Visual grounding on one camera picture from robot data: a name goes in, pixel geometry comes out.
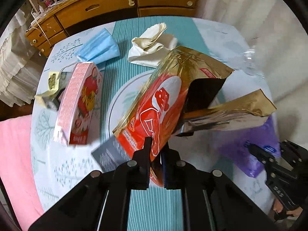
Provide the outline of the person's right hand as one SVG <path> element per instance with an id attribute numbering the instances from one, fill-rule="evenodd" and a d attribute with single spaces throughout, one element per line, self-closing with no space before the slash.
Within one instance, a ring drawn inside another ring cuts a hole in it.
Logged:
<path id="1" fill-rule="evenodd" d="M 274 220 L 280 221 L 286 218 L 298 218 L 300 214 L 302 213 L 303 209 L 299 207 L 292 211 L 286 210 L 283 207 L 283 205 L 280 203 L 280 201 L 276 199 L 274 201 L 273 211 L 274 211 Z"/>

